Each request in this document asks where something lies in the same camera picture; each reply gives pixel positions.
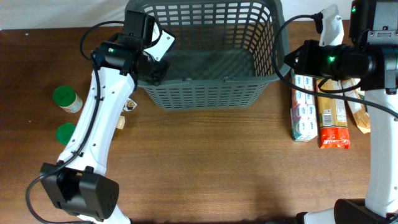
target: barcode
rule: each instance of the barcode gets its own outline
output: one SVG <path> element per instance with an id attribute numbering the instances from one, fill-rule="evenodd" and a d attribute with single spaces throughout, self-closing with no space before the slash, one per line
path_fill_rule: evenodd
<path id="1" fill-rule="evenodd" d="M 323 114 L 322 115 L 323 127 L 332 126 L 331 122 L 331 114 Z"/>

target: basket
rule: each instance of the basket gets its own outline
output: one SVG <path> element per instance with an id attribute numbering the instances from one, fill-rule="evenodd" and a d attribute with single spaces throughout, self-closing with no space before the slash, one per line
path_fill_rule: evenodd
<path id="1" fill-rule="evenodd" d="M 163 109 L 246 107 L 278 80 L 271 49 L 284 23 L 280 0 L 138 0 L 127 8 L 154 16 L 176 38 L 164 56 L 170 67 L 160 85 L 138 83 Z M 279 43 L 278 67 L 285 75 L 286 31 Z"/>

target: white backdrop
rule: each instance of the white backdrop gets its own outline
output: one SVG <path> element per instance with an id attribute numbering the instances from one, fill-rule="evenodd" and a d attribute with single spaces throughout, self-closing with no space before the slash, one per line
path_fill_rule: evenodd
<path id="1" fill-rule="evenodd" d="M 0 29 L 89 27 L 124 20 L 129 0 L 0 0 Z M 282 0 L 284 17 L 314 14 L 337 4 L 349 19 L 352 0 Z"/>

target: wooden table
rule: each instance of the wooden table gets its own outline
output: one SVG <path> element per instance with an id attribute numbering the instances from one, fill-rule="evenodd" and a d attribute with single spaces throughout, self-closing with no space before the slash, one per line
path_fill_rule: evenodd
<path id="1" fill-rule="evenodd" d="M 85 49 L 119 29 L 97 30 Z M 0 32 L 0 223 L 37 223 L 25 188 L 43 162 L 54 163 L 62 152 L 57 128 L 78 121 L 80 113 L 58 108 L 52 92 L 69 85 L 86 98 L 92 68 L 78 51 L 85 30 Z M 291 49 L 319 39 L 313 22 L 295 22 L 289 34 Z M 319 149 L 317 139 L 293 142 L 289 89 L 281 82 L 245 109 L 165 111 L 143 90 L 133 98 L 139 106 L 124 114 L 126 127 L 111 144 L 107 176 L 119 183 L 118 204 L 134 220 L 267 219 L 365 197 L 369 135 L 349 115 L 349 150 Z M 76 220 L 53 208 L 41 185 L 32 201 L 48 220 Z"/>

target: green lid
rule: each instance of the green lid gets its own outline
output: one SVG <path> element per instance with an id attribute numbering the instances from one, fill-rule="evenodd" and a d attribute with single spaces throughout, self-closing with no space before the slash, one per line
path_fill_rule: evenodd
<path id="1" fill-rule="evenodd" d="M 66 146 L 68 144 L 70 138 L 72 138 L 72 134 L 75 131 L 75 128 L 76 128 L 76 126 L 71 123 L 66 123 L 66 124 L 61 125 L 57 129 L 57 133 L 56 133 L 58 142 L 60 142 L 64 146 Z"/>
<path id="2" fill-rule="evenodd" d="M 69 86 L 60 86 L 54 90 L 52 99 L 59 106 L 69 106 L 76 99 L 76 93 Z"/>

